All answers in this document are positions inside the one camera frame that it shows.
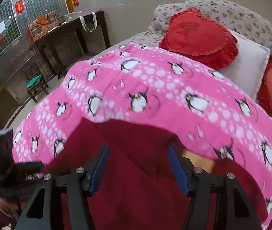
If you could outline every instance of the table leg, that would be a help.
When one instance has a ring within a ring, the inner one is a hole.
[[[42,83],[41,83],[41,88],[45,92],[45,94],[48,95],[48,91],[47,91],[47,89],[44,87],[44,85]]]
[[[61,62],[61,59],[60,59],[60,57],[59,57],[59,55],[57,53],[56,47],[50,47],[50,50],[51,50],[51,52],[52,52],[52,54],[53,54],[53,56],[54,56],[54,58],[55,58],[55,60],[57,62],[58,66],[59,66],[59,69],[61,70],[62,74],[64,76],[66,76],[66,68],[64,67],[64,65]]]
[[[104,18],[104,21],[101,24],[101,27],[102,27],[102,32],[103,32],[105,47],[106,47],[106,49],[110,48],[111,45],[110,45],[110,40],[109,40],[109,36],[108,36],[108,30],[107,30],[105,18]]]
[[[78,39],[80,46],[82,47],[84,53],[88,53],[87,44],[86,44],[86,41],[82,35],[82,29],[78,28],[77,30],[75,30],[75,33],[76,33],[77,39]]]
[[[44,52],[44,47],[40,47],[40,52],[41,52],[41,55],[42,55],[42,58],[45,60],[48,68],[50,69],[50,71],[52,72],[53,75],[56,75],[56,72],[55,70],[53,69],[49,59],[47,58],[45,52]]]
[[[38,103],[38,101],[36,100],[36,98],[34,97],[34,95],[33,95],[31,92],[28,92],[28,94],[30,95],[30,97],[32,98],[32,100],[33,100],[35,103]]]

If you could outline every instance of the orange box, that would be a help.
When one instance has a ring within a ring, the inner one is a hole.
[[[56,26],[58,26],[56,13],[52,11],[29,23],[28,29],[32,39],[36,41]]]

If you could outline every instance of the floor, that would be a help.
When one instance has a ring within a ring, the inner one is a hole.
[[[75,63],[82,61],[82,60],[88,60],[92,58],[92,55],[85,55],[83,57],[81,57],[79,60],[77,60],[76,62],[74,62],[72,65],[67,67],[67,70],[69,70]],[[48,82],[49,88],[47,89],[47,91],[50,93],[52,93],[55,89],[57,89],[60,84],[62,83],[64,78],[58,80],[57,76],[55,76],[52,80],[50,80]],[[46,97],[46,94],[44,92],[41,92],[40,94],[38,94],[36,96],[36,99],[39,103],[39,101],[41,101],[44,97]],[[8,120],[8,123],[6,124],[5,128],[12,128],[12,129],[16,129],[19,124],[23,121],[23,119],[26,118],[26,116],[29,114],[29,112],[36,106],[37,104],[30,99],[28,101],[28,103],[22,108],[22,106],[20,106],[15,113],[12,115],[12,117],[10,118],[10,120]]]

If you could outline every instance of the penguin print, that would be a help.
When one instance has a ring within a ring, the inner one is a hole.
[[[250,117],[251,116],[251,110],[250,110],[249,105],[246,102],[246,97],[244,97],[244,99],[239,99],[239,100],[235,99],[235,101],[238,103],[241,112],[245,116]]]
[[[63,113],[65,113],[67,104],[68,103],[66,103],[66,102],[62,102],[62,103],[58,102],[58,108],[56,110],[56,115],[57,116],[61,116]]]
[[[138,92],[135,93],[134,95],[129,93],[129,97],[132,99],[130,107],[131,110],[133,110],[136,113],[141,113],[147,108],[148,97],[146,93],[148,92],[148,90],[149,88],[147,88],[144,93]]]
[[[213,75],[213,77],[217,78],[217,79],[221,79],[223,80],[224,79],[224,76],[220,73],[220,72],[217,72],[215,70],[209,70],[208,71],[211,75]]]
[[[31,137],[31,152],[32,153],[35,153],[38,149],[39,137],[40,136]]]
[[[261,143],[262,151],[264,154],[265,164],[269,163],[272,166],[272,147],[267,141]]]
[[[235,161],[235,157],[232,152],[232,147],[233,147],[233,138],[231,138],[230,146],[228,147],[222,146],[219,150],[213,148],[213,150],[219,159],[231,159],[232,161]]]
[[[68,82],[68,89],[69,90],[72,89],[72,86],[74,85],[74,83],[75,83],[74,77],[72,77],[71,79],[69,79],[69,82]]]
[[[267,204],[267,213],[269,214],[270,211],[272,210],[272,196],[269,199],[266,199],[266,204]]]
[[[100,63],[100,62],[92,62],[91,65],[92,66],[101,66],[102,63]]]
[[[90,72],[88,72],[87,80],[88,80],[88,81],[93,81],[94,78],[96,77],[96,74],[97,74],[97,68],[96,68],[96,69],[93,69],[93,70],[90,71]]]
[[[178,63],[171,63],[169,61],[167,61],[167,62],[171,65],[171,70],[175,74],[181,75],[184,73],[184,68],[182,67],[182,63],[178,64]]]
[[[126,56],[129,56],[130,53],[127,53],[127,52],[120,52],[120,56],[123,56],[123,57],[126,57]]]
[[[54,157],[63,150],[64,139],[56,139],[54,142]]]
[[[191,110],[192,108],[204,113],[205,109],[209,105],[209,101],[205,98],[200,97],[199,95],[186,94],[185,99],[187,101],[188,108]]]
[[[127,70],[129,72],[130,70],[132,70],[135,66],[137,66],[140,63],[141,62],[139,60],[135,60],[135,59],[123,61],[121,63],[121,71]]]
[[[16,136],[14,137],[14,143],[17,144],[18,141],[22,138],[22,133],[19,131]]]
[[[92,96],[88,99],[88,112],[91,112],[95,117],[102,105],[103,100],[98,96]]]

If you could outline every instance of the dark wooden table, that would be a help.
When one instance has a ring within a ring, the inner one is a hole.
[[[98,11],[95,13],[95,15],[97,18],[98,26],[100,25],[102,28],[105,46],[106,46],[106,48],[109,48],[109,47],[111,47],[111,45],[110,45],[110,41],[109,41],[109,37],[108,37],[108,31],[107,31],[106,21],[105,21],[105,17],[104,17],[104,11]],[[84,16],[84,19],[85,19],[86,24],[87,23],[93,24],[93,17],[91,14]],[[81,23],[80,19],[78,18],[78,19],[75,19],[73,21],[70,21],[68,23],[61,25],[60,27],[54,29],[53,31],[51,31],[48,34],[41,37],[40,39],[36,40],[35,43],[36,43],[37,47],[39,48],[43,59],[45,60],[49,69],[51,70],[51,72],[54,75],[56,75],[55,70],[53,69],[49,59],[47,58],[47,56],[44,52],[44,48],[48,47],[50,49],[61,72],[63,73],[63,75],[66,75],[66,68],[64,67],[64,65],[62,64],[62,62],[60,60],[60,57],[59,57],[58,52],[56,50],[56,46],[58,46],[59,44],[62,43],[63,38],[66,33],[75,31],[77,39],[80,42],[80,45],[81,45],[84,53],[88,53],[86,41],[82,36],[82,28],[83,28],[82,23]]]

